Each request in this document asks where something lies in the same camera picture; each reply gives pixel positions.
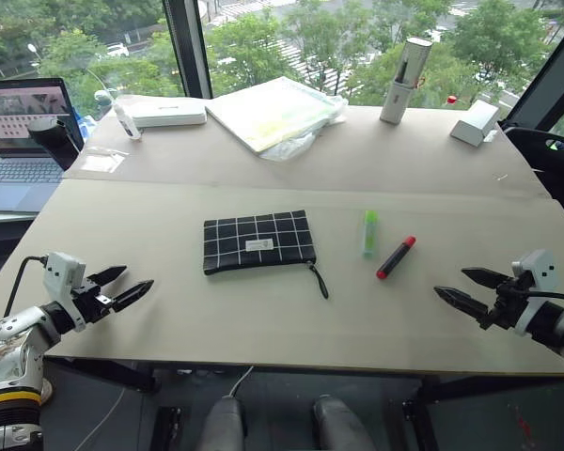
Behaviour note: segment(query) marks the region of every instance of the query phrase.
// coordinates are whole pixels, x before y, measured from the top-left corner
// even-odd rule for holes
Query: laptop keyboard
[[[0,182],[58,183],[63,170],[53,160],[46,162],[13,162],[0,160]]]

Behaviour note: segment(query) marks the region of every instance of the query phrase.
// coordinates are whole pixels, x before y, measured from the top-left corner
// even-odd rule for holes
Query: floor
[[[203,420],[212,404],[229,392],[242,371],[160,371],[155,395],[126,391],[113,415],[84,450],[149,450],[159,406],[182,409],[181,441],[176,449],[196,447]],[[111,409],[121,389],[46,366],[55,386],[42,410],[45,450],[74,450]],[[417,450],[411,425],[400,416],[400,402],[419,382],[408,378],[251,374],[237,398],[243,402],[245,451],[318,449],[310,407],[322,394],[340,397],[361,418],[377,449]],[[430,406],[441,450],[564,450],[564,382],[503,394],[452,400]]]

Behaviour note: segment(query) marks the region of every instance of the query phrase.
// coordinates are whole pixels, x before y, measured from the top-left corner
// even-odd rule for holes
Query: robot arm
[[[493,288],[497,294],[491,310],[487,305],[455,288],[435,287],[449,305],[473,317],[482,329],[496,324],[513,328],[564,357],[564,308],[549,298],[564,295],[551,292],[557,286],[556,264],[549,251],[537,250],[512,263],[514,277],[485,268],[464,268],[474,282]]]
[[[44,286],[51,303],[30,307],[0,319],[0,450],[41,451],[39,399],[43,375],[43,355],[60,341],[61,335],[81,332],[89,322],[97,322],[144,296],[153,281],[108,298],[101,287],[125,271],[111,267],[84,278],[86,265],[62,253],[42,259]]]

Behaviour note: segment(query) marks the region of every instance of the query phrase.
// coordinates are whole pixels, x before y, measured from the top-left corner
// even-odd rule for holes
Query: yellow ring
[[[31,399],[39,404],[40,397],[34,392],[8,392],[0,394],[0,402],[12,401],[14,399]]]

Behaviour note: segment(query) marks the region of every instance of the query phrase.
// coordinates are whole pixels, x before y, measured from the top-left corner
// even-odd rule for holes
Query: green glue stick
[[[362,252],[364,257],[374,255],[376,248],[376,223],[378,222],[378,213],[373,210],[366,210],[364,217],[364,241],[362,244]]]

